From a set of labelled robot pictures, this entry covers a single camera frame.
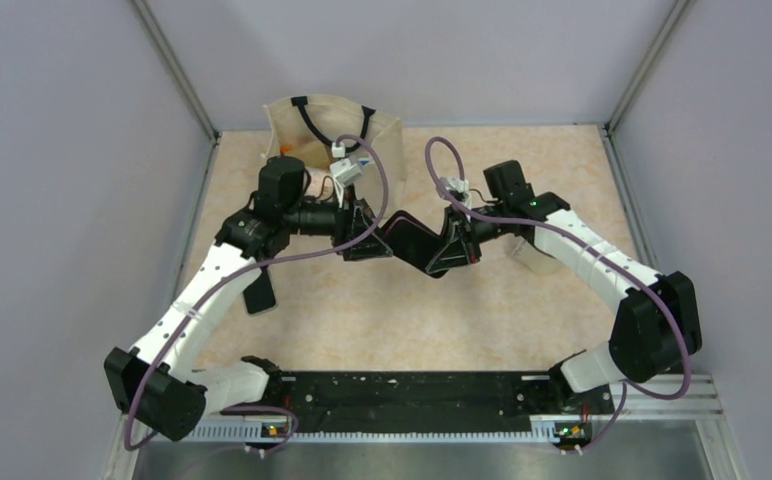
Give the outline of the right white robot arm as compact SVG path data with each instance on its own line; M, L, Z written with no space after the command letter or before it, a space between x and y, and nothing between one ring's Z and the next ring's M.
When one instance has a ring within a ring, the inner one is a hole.
M466 224L470 243L482 242L478 227L494 237L511 234L572 271L615 315L608 340L555 364L548 397L562 412L574 412L589 390L625 382L641 393L675 400L690 389L690 357L700 347L692 281L679 271L665 275L620 251L592 230L558 196L533 194L515 160L491 167L499 194L487 210L458 200L452 181L425 164L436 191Z

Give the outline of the black smartphone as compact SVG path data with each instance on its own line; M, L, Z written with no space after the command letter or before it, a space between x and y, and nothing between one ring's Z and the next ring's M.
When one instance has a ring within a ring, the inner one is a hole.
M396 211L381 227L382 237L386 240L398 237L403 231L409 231L411 234L427 234L429 229L405 210Z

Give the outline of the black phone case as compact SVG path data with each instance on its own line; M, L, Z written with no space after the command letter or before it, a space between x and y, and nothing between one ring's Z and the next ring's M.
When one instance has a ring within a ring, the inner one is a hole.
M427 234L411 234L409 231L403 231L398 237L385 239L387 244L393 249L395 257L424 274L426 274L424 272L425 265L431 259L434 248L440 245L440 232L435 232L429 227L428 229L429 232ZM432 278L444 276L426 275Z

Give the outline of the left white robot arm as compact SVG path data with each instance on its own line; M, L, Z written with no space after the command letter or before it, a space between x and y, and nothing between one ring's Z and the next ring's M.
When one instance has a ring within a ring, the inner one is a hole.
M227 217L198 270L163 316L130 348L114 348L104 371L116 406L125 416L124 445L142 423L151 435L178 441L206 415L239 404L270 413L282 386L264 363L244 359L227 367L198 369L204 345L236 299L254 285L266 287L269 266L331 254L352 257L373 241L389 200L382 160L367 165L355 156L333 162L333 194L310 195L312 175L292 156L267 159L246 205Z

